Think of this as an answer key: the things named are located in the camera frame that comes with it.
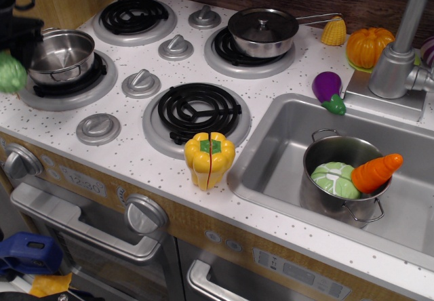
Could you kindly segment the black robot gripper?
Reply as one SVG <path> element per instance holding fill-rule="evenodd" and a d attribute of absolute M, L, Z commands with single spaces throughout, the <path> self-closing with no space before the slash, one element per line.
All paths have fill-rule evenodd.
<path fill-rule="evenodd" d="M 28 70 L 42 40 L 44 22 L 36 18 L 1 17 L 1 50 L 15 49 L 16 58 Z"/>

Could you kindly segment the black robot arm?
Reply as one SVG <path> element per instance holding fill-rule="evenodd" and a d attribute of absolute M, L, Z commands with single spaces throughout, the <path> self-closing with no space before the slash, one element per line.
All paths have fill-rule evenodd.
<path fill-rule="evenodd" d="M 34 6 L 35 0 L 1 0 L 1 49 L 8 49 L 26 69 L 31 66 L 37 44 L 43 41 L 44 21 L 15 16 L 14 10 L 25 12 Z"/>

